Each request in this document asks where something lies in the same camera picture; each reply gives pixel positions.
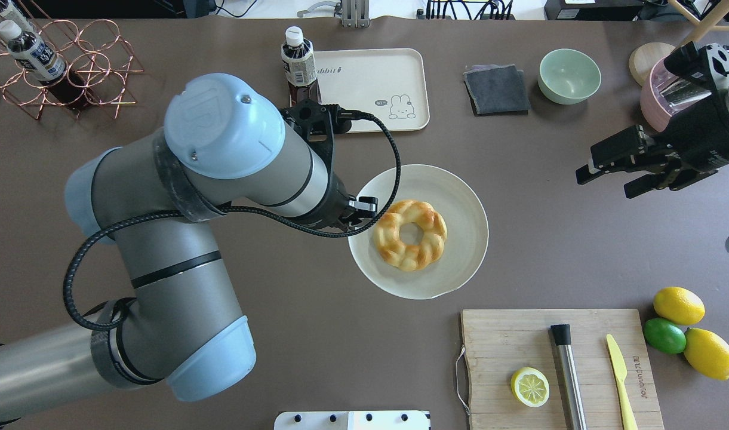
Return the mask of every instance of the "yellow knife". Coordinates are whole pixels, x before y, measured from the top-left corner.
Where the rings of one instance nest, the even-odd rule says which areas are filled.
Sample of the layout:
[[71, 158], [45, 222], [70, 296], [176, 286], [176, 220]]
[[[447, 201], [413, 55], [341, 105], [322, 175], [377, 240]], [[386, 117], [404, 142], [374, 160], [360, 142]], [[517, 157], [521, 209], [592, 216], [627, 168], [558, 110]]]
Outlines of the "yellow knife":
[[613, 376], [616, 378], [616, 389], [619, 392], [619, 403], [622, 408], [622, 424], [624, 425], [624, 430], [638, 430], [635, 416], [632, 414], [632, 406], [629, 405], [627, 389], [624, 387], [624, 379], [627, 378], [627, 365], [624, 363], [624, 356], [619, 346], [616, 345], [613, 336], [610, 334], [605, 335], [605, 341], [608, 343]]

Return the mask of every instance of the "bread hole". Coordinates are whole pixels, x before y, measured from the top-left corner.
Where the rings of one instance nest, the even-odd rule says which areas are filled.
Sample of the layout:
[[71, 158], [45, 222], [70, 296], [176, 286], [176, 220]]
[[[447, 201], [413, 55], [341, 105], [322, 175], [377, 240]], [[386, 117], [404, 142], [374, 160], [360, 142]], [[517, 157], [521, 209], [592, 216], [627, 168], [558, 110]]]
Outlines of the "bread hole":
[[422, 229], [415, 223], [404, 224], [399, 231], [399, 236], [407, 245], [417, 245], [422, 242]]

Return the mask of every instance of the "gray table surface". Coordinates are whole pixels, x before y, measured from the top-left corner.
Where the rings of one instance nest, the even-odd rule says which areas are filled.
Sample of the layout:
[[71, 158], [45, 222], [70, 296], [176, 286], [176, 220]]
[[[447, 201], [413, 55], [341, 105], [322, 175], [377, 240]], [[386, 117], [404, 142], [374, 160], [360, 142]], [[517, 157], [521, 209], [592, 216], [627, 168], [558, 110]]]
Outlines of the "gray table surface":
[[[222, 17], [122, 21], [147, 73], [130, 82], [138, 106], [118, 120], [75, 122], [49, 111], [35, 122], [0, 98], [0, 342], [70, 323], [61, 281], [83, 237], [67, 218], [69, 174], [105, 149], [162, 125], [185, 82], [209, 72], [242, 77], [278, 106], [279, 62], [296, 21]], [[644, 120], [627, 70], [646, 41], [680, 41], [686, 24], [441, 22], [377, 19], [343, 30], [335, 19], [300, 22], [318, 50], [411, 47], [425, 63], [430, 123], [396, 133], [404, 163], [434, 164], [478, 194], [489, 250], [463, 288], [433, 300], [399, 299], [361, 274], [344, 239], [321, 239], [251, 215], [214, 221], [257, 365], [241, 383], [198, 403], [180, 403], [164, 383], [113, 392], [22, 419], [12, 428], [271, 428], [286, 410], [427, 409], [435, 429], [464, 428], [453, 362], [465, 308], [638, 308], [668, 285], [696, 291], [708, 306], [700, 327], [729, 341], [729, 166], [680, 192], [624, 198], [634, 178], [612, 174], [579, 186], [574, 170], [589, 147]], [[710, 36], [729, 42], [729, 33]], [[602, 87], [586, 103], [557, 106], [536, 87], [552, 49], [588, 53]], [[473, 116], [462, 83], [467, 65], [514, 63], [525, 71], [528, 115]], [[357, 192], [392, 166], [383, 136], [338, 139], [336, 172]], [[113, 247], [97, 247], [78, 273], [83, 310], [132, 289]], [[665, 425], [729, 428], [729, 381], [696, 373], [650, 349]]]

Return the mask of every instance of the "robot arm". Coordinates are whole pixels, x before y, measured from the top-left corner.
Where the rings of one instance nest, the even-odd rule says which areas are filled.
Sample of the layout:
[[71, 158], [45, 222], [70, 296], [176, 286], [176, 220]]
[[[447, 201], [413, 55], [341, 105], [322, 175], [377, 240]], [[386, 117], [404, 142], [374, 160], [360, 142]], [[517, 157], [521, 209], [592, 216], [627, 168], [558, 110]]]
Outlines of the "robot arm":
[[647, 171], [624, 185], [627, 198], [650, 190], [685, 188], [729, 164], [729, 54], [717, 44], [681, 47], [665, 66], [711, 95], [674, 115], [662, 133], [626, 128], [590, 148], [590, 164], [578, 169], [583, 185], [616, 171]]
[[[86, 234], [155, 213], [109, 235], [135, 297], [83, 317], [66, 295], [75, 321], [92, 330], [70, 324], [0, 346], [0, 426], [161, 379], [180, 400], [201, 400], [246, 376], [256, 359], [247, 316], [200, 221], [224, 215], [237, 198], [312, 231], [352, 234], [376, 218], [376, 199], [357, 201], [332, 169], [332, 134], [355, 117], [312, 102], [280, 112], [238, 78], [215, 73], [173, 98], [161, 130], [76, 171], [66, 201]], [[314, 134], [327, 138], [301, 137]]]

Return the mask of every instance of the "towel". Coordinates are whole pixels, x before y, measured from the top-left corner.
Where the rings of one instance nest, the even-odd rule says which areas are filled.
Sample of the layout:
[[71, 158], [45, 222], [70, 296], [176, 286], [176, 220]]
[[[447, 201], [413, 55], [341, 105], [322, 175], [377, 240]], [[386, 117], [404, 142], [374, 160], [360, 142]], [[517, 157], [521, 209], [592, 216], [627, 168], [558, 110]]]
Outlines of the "towel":
[[531, 108], [523, 70], [515, 69], [514, 64], [471, 66], [463, 77], [476, 115], [528, 113]]

